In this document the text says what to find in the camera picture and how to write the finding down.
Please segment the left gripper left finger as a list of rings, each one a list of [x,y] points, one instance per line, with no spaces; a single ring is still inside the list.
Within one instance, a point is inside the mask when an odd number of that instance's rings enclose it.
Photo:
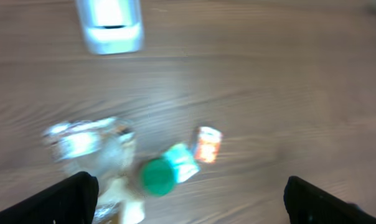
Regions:
[[[98,179],[78,172],[1,211],[0,224],[91,224],[98,194]]]

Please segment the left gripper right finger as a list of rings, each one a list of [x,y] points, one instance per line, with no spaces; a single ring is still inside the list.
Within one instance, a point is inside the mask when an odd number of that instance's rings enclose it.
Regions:
[[[298,176],[288,179],[283,195],[291,224],[376,224],[355,203],[345,202]]]

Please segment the teal tissue pack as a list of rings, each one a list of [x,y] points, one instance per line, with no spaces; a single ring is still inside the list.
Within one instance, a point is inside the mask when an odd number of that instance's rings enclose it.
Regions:
[[[200,171],[193,154],[185,143],[177,143],[162,154],[162,158],[170,163],[175,182],[181,184]]]

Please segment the orange Kleenex tissue pack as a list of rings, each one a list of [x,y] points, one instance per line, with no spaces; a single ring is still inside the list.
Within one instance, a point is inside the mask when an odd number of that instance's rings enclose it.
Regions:
[[[194,158],[204,163],[214,163],[219,153],[223,134],[213,127],[200,126],[194,145]]]

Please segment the green lid jar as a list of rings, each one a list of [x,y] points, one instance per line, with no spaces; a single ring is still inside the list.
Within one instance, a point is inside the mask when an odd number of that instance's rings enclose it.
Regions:
[[[176,186],[172,165],[165,159],[151,159],[142,165],[139,181],[143,190],[151,196],[162,197]]]

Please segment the beige brown food pouch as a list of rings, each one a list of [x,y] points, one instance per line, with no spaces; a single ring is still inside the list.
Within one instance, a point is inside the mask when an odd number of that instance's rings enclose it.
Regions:
[[[136,224],[145,218],[144,197],[131,184],[136,150],[132,124],[109,117],[63,122],[43,133],[44,142],[66,175],[88,172],[98,180],[94,223]]]

